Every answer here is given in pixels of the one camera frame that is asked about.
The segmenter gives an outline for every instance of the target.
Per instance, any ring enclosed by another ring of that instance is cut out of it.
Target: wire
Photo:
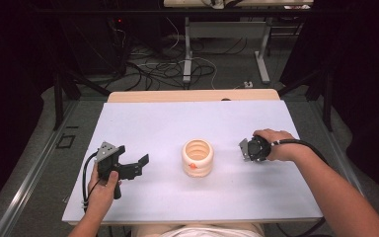
[[[178,42],[180,42],[180,32],[178,31],[178,28],[174,25],[174,23],[172,23],[172,21],[169,19],[169,18],[166,18],[170,23],[171,23],[171,25],[175,28],[175,31],[177,31],[177,41],[175,42],[175,44],[174,45],[172,45],[170,48],[169,48],[169,50],[171,50],[172,48],[174,48],[177,44],[178,44]]]
[[[98,153],[98,151],[95,152],[94,154],[92,154],[90,157],[88,157],[88,159],[85,162],[84,168],[82,170],[82,196],[83,196],[83,203],[84,203],[84,211],[85,212],[86,212],[86,209],[88,207],[88,196],[87,196],[87,190],[86,190],[86,171],[88,169],[89,162],[91,161],[92,158],[97,156],[97,153]]]
[[[309,230],[305,231],[304,233],[300,235],[295,235],[295,236],[287,234],[287,232],[285,232],[278,223],[276,223],[276,227],[278,227],[279,231],[281,231],[282,234],[284,234],[286,237],[306,237],[306,236],[313,236],[310,234],[315,232],[317,229],[319,229],[325,222],[326,222],[325,217],[322,217],[315,225],[312,226],[312,228],[310,228]]]
[[[97,184],[100,183],[100,180],[101,180],[101,179],[98,179],[98,181],[97,181],[97,182],[91,187],[91,189],[89,190],[88,197],[87,197],[87,199],[86,199],[86,203],[88,203],[88,199],[89,199],[89,197],[91,196],[92,191],[93,191],[94,188],[97,186]]]
[[[156,70],[156,68],[150,68],[150,71],[145,71],[145,70],[139,68],[137,65],[135,65],[134,63],[131,63],[131,62],[128,62],[127,66],[130,66],[130,67],[136,69],[140,73],[141,78],[144,76],[144,77],[146,77],[146,78],[148,78],[150,80],[157,81],[159,84],[162,83],[162,84],[166,84],[166,85],[169,85],[169,86],[172,86],[172,87],[180,87],[180,88],[183,87],[183,85],[181,83],[179,83],[178,81],[175,81],[175,79],[173,77],[168,77],[168,76],[160,74],[159,72],[154,72]],[[172,79],[176,84],[170,83],[170,82],[166,82],[163,79]]]
[[[233,88],[233,90],[236,90],[236,89],[238,89],[238,88],[240,88],[240,87],[242,87],[242,86],[244,86],[244,85],[245,85],[245,83],[242,83],[242,84],[240,84],[239,86]]]
[[[233,48],[235,48],[236,45],[238,45],[239,42],[242,41],[242,39],[243,38],[238,39],[229,49],[227,49],[227,50],[225,50],[223,52],[201,52],[202,49],[200,49],[200,50],[192,50],[192,51],[196,51],[197,54],[202,54],[202,55],[223,55],[223,54],[232,54],[232,55],[234,55],[234,54],[238,54],[238,53],[242,52],[243,50],[245,50],[246,46],[248,45],[248,39],[245,39],[245,43],[244,43],[244,45],[243,45],[243,47],[241,49],[239,49],[236,52],[229,52],[230,50],[232,50]]]
[[[193,60],[193,59],[201,59],[201,60],[204,60],[204,61],[210,63],[211,65],[213,65],[213,67],[214,67],[214,75],[213,75],[213,77],[211,78],[211,88],[212,88],[213,90],[216,90],[215,87],[214,87],[214,83],[213,83],[213,82],[214,82],[214,78],[215,78],[215,76],[216,76],[216,74],[217,74],[217,67],[216,67],[216,65],[215,65],[214,63],[212,63],[211,61],[209,61],[209,60],[207,60],[207,59],[205,59],[205,58],[202,58],[202,57],[193,57],[193,58],[190,58],[190,59],[187,59],[187,60]]]
[[[276,140],[276,141],[274,141],[271,144],[271,146],[280,145],[280,144],[289,144],[289,143],[295,143],[295,144],[300,144],[300,145],[304,145],[304,146],[309,147],[310,149],[313,150],[313,152],[316,153],[316,155],[319,156],[319,158],[321,160],[323,160],[329,166],[328,161],[325,159],[325,157],[322,155],[322,153],[316,147],[314,147],[312,144],[310,144],[310,143],[308,143],[306,141],[297,140],[297,139],[283,139],[283,140]]]
[[[110,225],[109,225],[109,233],[110,233],[110,237],[114,237],[113,228]]]
[[[198,66],[191,72],[191,76],[194,75],[197,70],[199,70],[199,74],[197,75],[197,78],[192,82],[193,85],[195,85],[202,76],[211,75],[215,71],[214,67],[212,67],[212,66],[200,65],[196,61],[194,61],[194,63],[196,63]],[[209,69],[211,69],[211,71],[203,73],[202,68],[209,68]]]
[[[137,87],[138,84],[140,84],[141,79],[142,79],[142,74],[141,74],[141,72],[139,71],[139,78],[138,78],[138,81],[137,81],[134,85],[132,85],[131,87],[125,89],[124,91],[131,91],[132,89],[134,89],[135,87]]]

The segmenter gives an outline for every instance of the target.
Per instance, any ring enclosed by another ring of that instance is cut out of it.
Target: table leg
[[[269,84],[269,76],[266,71],[266,66],[264,62],[264,55],[266,51],[266,44],[267,40],[269,38],[270,33],[270,27],[272,25],[272,18],[266,19],[265,29],[264,29],[264,36],[262,37],[261,41],[261,48],[260,51],[255,51],[255,59],[257,60],[258,68],[260,69],[261,74],[261,80],[264,84]]]
[[[184,64],[184,83],[190,83],[192,52],[190,50],[190,20],[186,17],[186,62]]]

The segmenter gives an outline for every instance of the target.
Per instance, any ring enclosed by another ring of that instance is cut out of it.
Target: desk
[[[232,101],[221,101],[223,98]],[[316,220],[322,217],[309,188],[291,162],[244,162],[238,146],[258,128],[298,137],[274,90],[116,92],[105,103],[85,159],[103,141],[125,145],[120,162],[149,154],[143,175],[123,181],[103,224],[223,223]],[[205,178],[187,176],[181,149],[204,138],[214,149]],[[88,177],[92,166],[88,167]],[[83,216],[81,175],[62,220]]]
[[[237,7],[275,7],[284,5],[312,5],[313,0],[244,0]],[[201,0],[164,0],[165,7],[190,8],[208,7]],[[255,51],[255,59],[260,70],[261,79],[268,84],[269,76],[266,71],[264,54],[269,38],[272,18],[266,18],[265,22],[190,22],[186,17],[186,62],[184,65],[184,83],[190,82],[192,51],[190,50],[190,38],[250,38],[261,39],[260,50]]]

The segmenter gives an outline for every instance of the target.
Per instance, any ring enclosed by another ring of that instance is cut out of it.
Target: forearm
[[[379,236],[379,215],[350,183],[309,148],[292,160],[338,236]]]
[[[75,226],[73,231],[69,234],[72,236],[93,236],[95,237],[100,228],[101,221],[103,221],[103,216],[99,214],[93,214],[92,212],[87,212],[84,217]]]

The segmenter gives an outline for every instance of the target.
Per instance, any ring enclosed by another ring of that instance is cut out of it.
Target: electrical cord
[[[325,157],[322,155],[322,153],[316,147],[314,147],[312,144],[310,144],[306,141],[298,140],[298,139],[282,139],[282,140],[276,140],[276,141],[272,142],[270,145],[275,146],[275,145],[289,144],[289,143],[300,144],[300,145],[304,145],[304,146],[309,147],[310,149],[313,150],[313,152],[316,153],[316,155],[319,156],[319,158],[321,160],[323,160],[323,162],[325,162],[329,166],[328,161],[325,159]]]
[[[139,53],[143,50],[144,47],[140,47],[138,49],[135,49],[132,51],[132,53]],[[139,78],[133,84],[131,87],[126,88],[125,91],[130,91],[135,89],[137,86],[140,85],[140,83],[145,83],[144,90],[159,90],[161,85],[168,85],[171,87],[177,87],[182,88],[184,90],[187,90],[190,88],[190,85],[195,85],[199,79],[203,76],[207,75],[213,75],[212,81],[214,80],[216,69],[215,65],[200,57],[192,58],[193,64],[196,64],[196,67],[194,67],[190,73],[191,81],[188,83],[184,83],[183,81],[180,81],[180,79],[184,76],[184,66],[182,65],[185,60],[178,60],[179,57],[171,57],[168,55],[160,55],[161,57],[157,57],[154,55],[150,55],[148,53],[143,53],[145,57],[147,58],[144,63],[141,64],[135,64],[131,61],[126,62],[126,66],[135,69],[137,72],[133,72],[131,74],[123,75],[122,78],[124,79],[129,75],[136,75],[138,73]],[[150,62],[152,59],[163,59],[165,61],[159,62],[158,60],[156,62]],[[210,65],[200,65],[196,59],[204,60],[209,62]],[[110,80],[109,83],[106,85],[106,88],[108,88],[111,83],[116,80]]]
[[[205,58],[202,58],[202,57],[193,57],[193,58],[190,58],[189,60],[193,60],[193,59],[201,59],[203,61],[206,61],[206,62],[210,63],[214,67],[214,74],[213,74],[213,77],[211,78],[210,84],[211,84],[211,88],[213,90],[216,90],[215,87],[214,87],[214,78],[215,78],[215,76],[217,74],[217,67],[216,67],[216,65],[213,62],[211,62],[211,61],[209,61],[209,60],[207,60]]]
[[[235,51],[235,52],[230,52],[233,48],[236,47],[236,45],[239,44],[239,42],[242,41],[242,39],[243,38],[238,39],[229,49],[227,49],[223,52],[201,52],[200,50],[194,50],[194,49],[192,51],[196,51],[197,54],[202,54],[202,55],[223,55],[223,54],[235,55],[235,54],[238,54],[238,53],[242,52],[243,50],[245,50],[246,46],[248,45],[248,39],[245,39],[245,43],[241,49],[239,49],[238,51]]]
[[[310,228],[309,230],[307,230],[306,232],[300,234],[300,235],[289,235],[287,234],[287,232],[285,232],[281,226],[279,226],[279,224],[277,223],[276,224],[276,227],[278,227],[279,231],[282,232],[282,234],[284,234],[286,237],[306,237],[306,236],[309,236],[309,237],[312,237],[312,236],[327,236],[327,237],[330,237],[330,235],[311,235],[313,232],[315,232],[317,229],[319,229],[323,224],[325,224],[326,222],[326,219],[325,217],[322,217],[319,222],[317,222],[314,226],[312,226],[312,228]]]
[[[88,169],[88,164],[89,162],[91,161],[92,158],[96,157],[97,156],[97,152],[95,152],[94,154],[92,154],[90,157],[88,157],[88,159],[86,160],[85,162],[85,165],[84,165],[84,169],[82,170],[82,196],[83,196],[83,204],[84,204],[84,211],[86,212],[87,210],[87,207],[88,207],[88,194],[87,194],[87,189],[86,189],[86,171]]]
[[[110,237],[114,237],[114,234],[113,234],[113,227],[109,225],[109,233],[110,233]]]

